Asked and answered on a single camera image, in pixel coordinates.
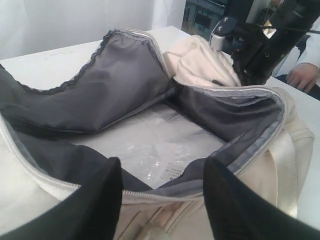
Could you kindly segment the person left hand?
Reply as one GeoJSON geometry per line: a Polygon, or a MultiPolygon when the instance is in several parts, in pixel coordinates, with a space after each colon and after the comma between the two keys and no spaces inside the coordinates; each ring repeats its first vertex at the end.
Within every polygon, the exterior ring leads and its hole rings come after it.
{"type": "Polygon", "coordinates": [[[318,67],[310,63],[300,63],[290,70],[286,76],[286,83],[308,93],[316,84],[318,75],[318,67]]]}

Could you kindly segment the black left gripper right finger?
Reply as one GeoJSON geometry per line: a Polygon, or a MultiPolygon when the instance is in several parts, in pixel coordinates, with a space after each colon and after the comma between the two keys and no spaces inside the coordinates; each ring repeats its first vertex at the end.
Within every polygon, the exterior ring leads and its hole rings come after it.
{"type": "Polygon", "coordinates": [[[213,157],[203,170],[204,203],[216,240],[318,240],[319,230],[287,215],[213,157]]]}

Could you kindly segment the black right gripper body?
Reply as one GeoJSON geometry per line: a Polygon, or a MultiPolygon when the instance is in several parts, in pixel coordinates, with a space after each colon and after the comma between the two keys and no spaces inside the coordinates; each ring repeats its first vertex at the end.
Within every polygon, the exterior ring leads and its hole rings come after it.
{"type": "Polygon", "coordinates": [[[285,43],[287,30],[275,29],[271,37],[265,27],[250,23],[236,23],[232,31],[238,39],[231,58],[233,69],[242,86],[264,85],[275,67],[288,54],[285,43]]]}

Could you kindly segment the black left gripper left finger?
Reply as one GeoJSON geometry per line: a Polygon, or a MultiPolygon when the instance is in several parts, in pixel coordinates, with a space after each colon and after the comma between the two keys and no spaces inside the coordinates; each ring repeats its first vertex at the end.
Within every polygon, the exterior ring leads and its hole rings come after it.
{"type": "Polygon", "coordinates": [[[122,204],[122,168],[107,159],[88,182],[67,199],[12,230],[2,240],[112,240],[122,204]]]}

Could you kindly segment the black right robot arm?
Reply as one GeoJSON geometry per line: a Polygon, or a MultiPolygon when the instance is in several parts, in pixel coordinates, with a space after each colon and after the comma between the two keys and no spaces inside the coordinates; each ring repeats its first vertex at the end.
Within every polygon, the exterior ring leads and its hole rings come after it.
{"type": "Polygon", "coordinates": [[[285,0],[270,17],[269,26],[236,23],[232,32],[244,45],[231,57],[240,84],[265,84],[282,59],[310,32],[319,16],[318,0],[285,0]]]}

